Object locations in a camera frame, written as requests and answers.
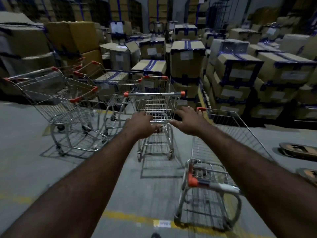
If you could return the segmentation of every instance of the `concrete floor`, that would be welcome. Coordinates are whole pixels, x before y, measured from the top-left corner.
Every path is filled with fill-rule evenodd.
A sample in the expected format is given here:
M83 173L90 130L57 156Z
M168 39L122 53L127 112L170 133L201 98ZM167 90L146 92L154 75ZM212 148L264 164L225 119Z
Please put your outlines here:
M89 154L72 151L60 157L50 135L47 121L32 106L0 103L0 233L2 233L31 202L50 185L80 164ZM283 167L317 169L317 163L285 157L276 152L280 142L316 146L316 132L284 129L274 126L251 128L267 151ZM165 237L274 237L255 210L242 198L242 213L232 232L209 228L208 216L183 212L182 221L189 227L158 228L157 220L173 220L180 195L183 167L190 158L192 137L174 129L175 159L167 156L146 156L137 161L137 146L129 154L105 212L93 237L150 237L158 232ZM207 207L213 194L193 190L192 196ZM236 202L226 197L228 211L234 212Z

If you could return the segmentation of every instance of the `shopping cart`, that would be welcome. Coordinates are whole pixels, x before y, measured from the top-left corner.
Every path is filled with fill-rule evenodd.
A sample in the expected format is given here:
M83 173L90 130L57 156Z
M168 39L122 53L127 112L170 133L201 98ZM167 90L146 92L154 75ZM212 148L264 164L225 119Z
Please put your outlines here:
M73 148L97 151L107 139L92 124L94 118L99 118L98 104L90 102L96 96L97 87L67 78L55 67L6 80L14 83L51 124L50 133L61 156ZM66 144L57 141L55 127L65 132Z
M217 128L232 136L238 142L254 149L267 159L273 160L235 112L197 108L197 110L199 109L207 113L208 118L213 120ZM184 169L182 191L174 214L175 222L181 221L186 195L192 188L207 189L216 192L217 203L220 206L222 214L222 228L228 230L234 227L241 213L242 202L240 195L242 193L213 151L196 136L193 137L191 158L186 162ZM237 199L236 211L232 218L229 218L224 194L233 195ZM212 216L211 212L207 213L206 211L202 213L190 210L190 212Z
M173 130L168 120L173 119L177 100L184 96L185 92L175 92L173 85L166 76L144 76L140 82L141 92L125 92L125 97L137 99L137 111L143 111L153 117L152 123L160 123L161 128L147 139L143 146L169 146L168 159L171 160L174 153ZM164 133L166 141L163 142L156 136ZM138 161L142 159L141 141L138 141Z
M88 69L89 74L82 73ZM126 91L140 92L143 72L104 69L100 63L92 61L74 74L78 76L79 81L98 87L98 99L106 106L104 134L108 135L109 129L122 128L126 119L121 119L121 114L132 115L140 100L140 97L133 99L124 97L124 93Z

